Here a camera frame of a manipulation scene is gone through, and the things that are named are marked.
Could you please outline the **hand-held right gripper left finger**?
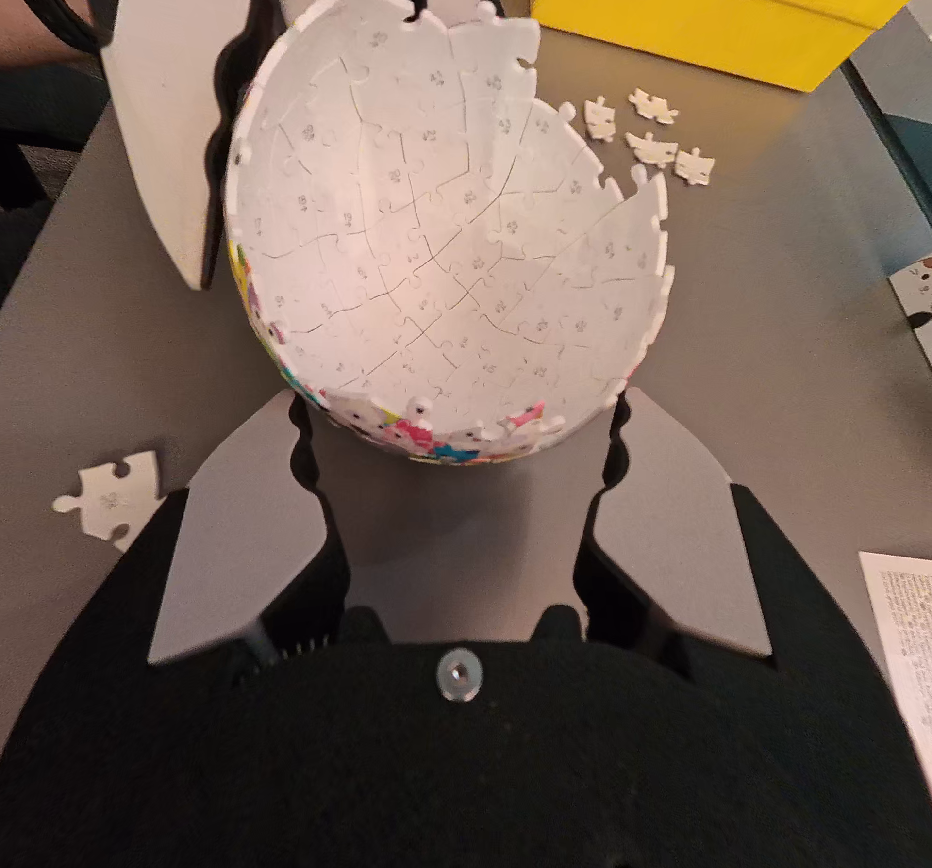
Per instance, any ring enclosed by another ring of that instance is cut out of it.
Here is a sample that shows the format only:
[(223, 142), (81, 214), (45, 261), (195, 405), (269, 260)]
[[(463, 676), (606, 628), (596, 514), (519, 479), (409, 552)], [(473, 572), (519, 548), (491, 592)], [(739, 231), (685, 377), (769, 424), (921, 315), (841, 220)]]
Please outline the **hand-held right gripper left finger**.
[(308, 414), (304, 399), (285, 389), (194, 474), (149, 664), (228, 641), (271, 664), (333, 639), (344, 554), (317, 491)]

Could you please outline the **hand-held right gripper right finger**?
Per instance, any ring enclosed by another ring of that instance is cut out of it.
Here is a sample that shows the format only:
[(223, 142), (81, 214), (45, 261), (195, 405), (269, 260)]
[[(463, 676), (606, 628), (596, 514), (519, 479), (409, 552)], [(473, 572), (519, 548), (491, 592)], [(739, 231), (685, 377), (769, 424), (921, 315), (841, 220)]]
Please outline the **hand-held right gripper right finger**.
[(657, 655), (687, 634), (768, 656), (731, 479), (705, 444), (629, 388), (602, 479), (574, 567), (588, 640)]

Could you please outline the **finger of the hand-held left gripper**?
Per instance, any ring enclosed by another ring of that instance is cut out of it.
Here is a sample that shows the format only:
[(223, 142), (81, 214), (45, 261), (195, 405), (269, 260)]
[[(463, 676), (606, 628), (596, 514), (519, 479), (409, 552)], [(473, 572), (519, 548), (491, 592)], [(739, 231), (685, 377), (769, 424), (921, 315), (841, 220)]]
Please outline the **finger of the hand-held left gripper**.
[(118, 0), (101, 49), (137, 192), (192, 290), (214, 278), (232, 126), (279, 13), (275, 0)]

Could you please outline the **colourful cartoon puzzle ball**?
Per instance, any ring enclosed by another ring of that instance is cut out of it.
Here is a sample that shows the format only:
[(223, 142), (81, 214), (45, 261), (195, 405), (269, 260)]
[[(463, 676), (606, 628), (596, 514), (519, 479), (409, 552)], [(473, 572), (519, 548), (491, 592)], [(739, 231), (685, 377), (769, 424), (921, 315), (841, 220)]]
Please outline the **colourful cartoon puzzle ball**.
[(232, 130), (230, 263), (286, 382), (364, 441), (473, 466), (618, 399), (666, 315), (666, 176), (625, 195), (537, 98), (537, 21), (316, 0)]

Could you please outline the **person's left hand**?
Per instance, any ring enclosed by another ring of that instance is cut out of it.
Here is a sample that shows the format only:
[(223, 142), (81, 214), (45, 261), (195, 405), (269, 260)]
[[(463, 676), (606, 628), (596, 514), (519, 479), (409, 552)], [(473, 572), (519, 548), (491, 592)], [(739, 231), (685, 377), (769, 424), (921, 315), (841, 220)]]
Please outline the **person's left hand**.
[(1, 0), (2, 69), (88, 59), (97, 52), (87, 0)]

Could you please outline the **person's dark pants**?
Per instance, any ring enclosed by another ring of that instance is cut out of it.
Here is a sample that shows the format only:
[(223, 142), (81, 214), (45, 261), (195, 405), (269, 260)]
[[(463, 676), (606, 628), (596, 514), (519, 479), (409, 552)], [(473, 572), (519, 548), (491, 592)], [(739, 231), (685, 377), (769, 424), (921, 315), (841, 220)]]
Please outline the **person's dark pants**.
[(23, 147), (82, 152), (108, 101), (100, 70), (85, 64), (48, 64), (2, 73), (2, 302), (56, 201), (33, 171)]

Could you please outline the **printed paper leaflet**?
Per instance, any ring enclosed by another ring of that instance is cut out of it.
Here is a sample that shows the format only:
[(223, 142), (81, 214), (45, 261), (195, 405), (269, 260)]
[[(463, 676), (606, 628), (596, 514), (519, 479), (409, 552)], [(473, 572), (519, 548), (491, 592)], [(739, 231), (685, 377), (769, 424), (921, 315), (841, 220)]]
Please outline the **printed paper leaflet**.
[(931, 560), (858, 554), (891, 690), (931, 783)]

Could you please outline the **cartoon printed card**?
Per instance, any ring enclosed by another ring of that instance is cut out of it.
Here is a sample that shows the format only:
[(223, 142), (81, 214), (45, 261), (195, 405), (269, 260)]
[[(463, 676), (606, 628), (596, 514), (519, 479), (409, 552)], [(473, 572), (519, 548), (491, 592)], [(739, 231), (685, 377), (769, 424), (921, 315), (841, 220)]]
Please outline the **cartoon printed card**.
[(931, 256), (893, 273), (888, 282), (918, 346), (931, 365)]

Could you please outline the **teal cardboard box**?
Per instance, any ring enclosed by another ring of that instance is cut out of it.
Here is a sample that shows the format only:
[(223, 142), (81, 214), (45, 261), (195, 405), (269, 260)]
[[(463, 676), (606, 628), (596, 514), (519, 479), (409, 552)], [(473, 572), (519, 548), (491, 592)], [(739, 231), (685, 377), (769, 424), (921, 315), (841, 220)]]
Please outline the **teal cardboard box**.
[(930, 222), (930, 0), (910, 1), (845, 60), (842, 70), (917, 207)]

